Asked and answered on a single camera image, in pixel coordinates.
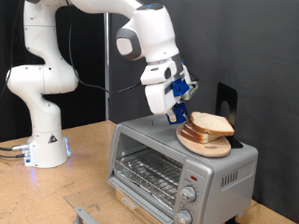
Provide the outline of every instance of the black cable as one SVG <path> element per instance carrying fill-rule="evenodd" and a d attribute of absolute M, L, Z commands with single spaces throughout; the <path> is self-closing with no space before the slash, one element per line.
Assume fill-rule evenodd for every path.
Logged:
<path fill-rule="evenodd" d="M 19 154 L 19 155 L 15 155 L 15 156 L 0 155 L 0 157 L 4 157 L 4 158 L 23 158 L 23 157 L 25 157 L 25 154 Z"/>
<path fill-rule="evenodd" d="M 10 78 L 10 74 L 11 74 L 12 63 L 13 63 L 12 62 L 12 59 L 13 59 L 13 57 L 12 57 L 13 42 L 14 42 L 15 29 L 16 29 L 16 24 L 17 24 L 17 20 L 18 20 L 18 15 L 19 15 L 20 8 L 21 8 L 21 0 L 19 2 L 18 8 L 17 8 L 17 12 L 16 12 L 16 17 L 15 17 L 15 20 L 14 20 L 13 25 L 12 25 L 12 35 L 11 35 L 11 44 L 10 44 L 10 69 L 9 69 L 9 73 L 8 73 L 8 76 L 7 76 L 6 84 L 4 85 L 4 88 L 1 91 L 0 99 L 1 99 L 1 97 L 3 95 L 3 92 L 7 88 L 7 84 L 8 84 L 9 78 Z"/>
<path fill-rule="evenodd" d="M 189 69 L 188 69 L 188 72 L 195 78 L 195 81 L 197 81 L 198 82 L 198 77 L 197 76 L 195 76 Z"/>
<path fill-rule="evenodd" d="M 11 147 L 0 147 L 0 150 L 2 151 L 12 151 Z"/>
<path fill-rule="evenodd" d="M 68 11 L 69 11 L 70 19 L 71 19 L 70 26 L 69 26 L 69 36 L 68 36 L 69 58 L 70 58 L 72 67 L 73 67 L 73 69 L 74 69 L 74 73 L 75 73 L 75 75 L 76 75 L 78 81 L 79 81 L 81 84 L 83 84 L 84 86 L 92 87 L 92 88 L 97 88 L 97 89 L 100 89 L 100 90 L 102 90 L 102 91 L 106 91 L 106 92 L 108 92 L 108 93 L 120 93 L 120 92 L 123 92 L 123 91 L 129 91 L 130 89 L 139 86 L 139 85 L 141 84 L 141 81 L 139 81 L 139 82 L 138 82 L 137 84 L 135 84 L 134 86 L 128 87 L 128 88 L 123 89 L 123 90 L 121 90 L 121 91 L 109 91 L 109 90 L 106 90 L 105 88 L 100 87 L 100 86 L 95 86 L 95 85 L 91 85 L 91 84 L 86 84 L 86 83 L 84 83 L 84 82 L 78 77 L 78 72 L 76 71 L 75 66 L 74 66 L 74 63 L 73 63 L 72 50 L 71 50 L 71 35 L 72 35 L 73 16 L 72 16 L 72 11 L 71 11 L 71 8 L 70 8 L 70 6 L 69 6 L 68 1 L 65 0 L 65 2 L 67 3 L 67 7 L 68 7 Z"/>

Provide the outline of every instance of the metal bracket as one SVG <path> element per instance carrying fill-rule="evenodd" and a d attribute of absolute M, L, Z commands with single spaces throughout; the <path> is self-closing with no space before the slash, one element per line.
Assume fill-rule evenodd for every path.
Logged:
<path fill-rule="evenodd" d="M 83 207 L 75 208 L 75 212 L 77 213 L 76 220 L 74 220 L 73 224 L 83 224 L 83 220 L 87 224 L 98 224 L 89 214 L 85 211 Z"/>

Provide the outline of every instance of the toast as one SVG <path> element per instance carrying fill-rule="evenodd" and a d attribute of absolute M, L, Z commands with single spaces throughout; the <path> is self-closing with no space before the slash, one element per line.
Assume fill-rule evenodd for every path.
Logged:
<path fill-rule="evenodd" d="M 213 135 L 213 137 L 208 137 L 208 138 L 205 138 L 205 139 L 201 139 L 201 138 L 198 138 L 190 133 L 187 133 L 184 129 L 182 129 L 180 131 L 180 134 L 184 137 L 184 138 L 187 138 L 195 143 L 201 143 L 201 144 L 204 144 L 204 143 L 208 143 L 210 141 L 213 141 L 217 138 L 220 138 L 221 135 Z"/>
<path fill-rule="evenodd" d="M 183 129 L 193 135 L 194 137 L 196 138 L 199 138 L 199 139 L 215 139 L 215 138 L 218 138 L 218 137 L 221 137 L 222 135 L 216 135 L 216 134 L 210 134 L 210 133 L 199 133 L 197 132 L 192 126 L 189 126 L 187 123 L 184 124 L 183 126 Z"/>
<path fill-rule="evenodd" d="M 207 113 L 191 113 L 192 128 L 199 133 L 233 136 L 235 130 L 230 122 L 220 116 Z"/>

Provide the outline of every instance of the wooden table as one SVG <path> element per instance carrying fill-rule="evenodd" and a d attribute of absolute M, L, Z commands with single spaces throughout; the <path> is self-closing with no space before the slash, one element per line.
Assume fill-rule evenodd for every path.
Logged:
<path fill-rule="evenodd" d="M 64 196 L 107 179 L 114 127 L 113 122 L 103 121 L 63 130 L 72 156 L 59 167 L 31 168 L 23 165 L 23 159 L 0 158 L 0 224 L 73 223 L 76 213 Z M 26 141 L 27 138 L 8 141 L 0 147 L 12 147 Z M 2 155 L 13 154 L 0 152 Z M 238 221 L 242 224 L 294 223 L 254 201 Z"/>

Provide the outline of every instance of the wooden board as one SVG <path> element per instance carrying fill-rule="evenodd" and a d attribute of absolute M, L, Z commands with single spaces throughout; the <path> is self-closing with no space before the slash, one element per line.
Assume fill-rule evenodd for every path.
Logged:
<path fill-rule="evenodd" d="M 177 137 L 179 142 L 192 152 L 206 157 L 223 157 L 230 153 L 232 148 L 226 137 L 223 136 L 205 144 L 195 143 L 180 134 L 183 125 L 184 124 L 181 124 L 177 128 Z"/>

